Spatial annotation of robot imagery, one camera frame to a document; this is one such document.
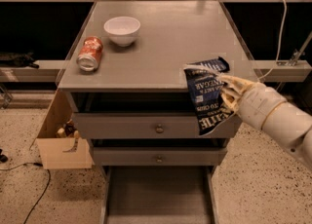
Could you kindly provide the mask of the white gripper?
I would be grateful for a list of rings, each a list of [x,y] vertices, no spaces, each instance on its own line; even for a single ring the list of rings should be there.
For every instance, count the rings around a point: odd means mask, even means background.
[[[273,88],[236,76],[221,74],[218,79],[225,84],[221,97],[225,105],[243,122],[261,130],[275,108],[287,100]]]

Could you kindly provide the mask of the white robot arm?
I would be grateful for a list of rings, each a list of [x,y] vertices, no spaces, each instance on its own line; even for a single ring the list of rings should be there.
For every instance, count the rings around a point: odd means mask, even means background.
[[[240,119],[263,131],[279,146],[312,170],[312,116],[293,106],[273,88],[225,74],[221,97]]]

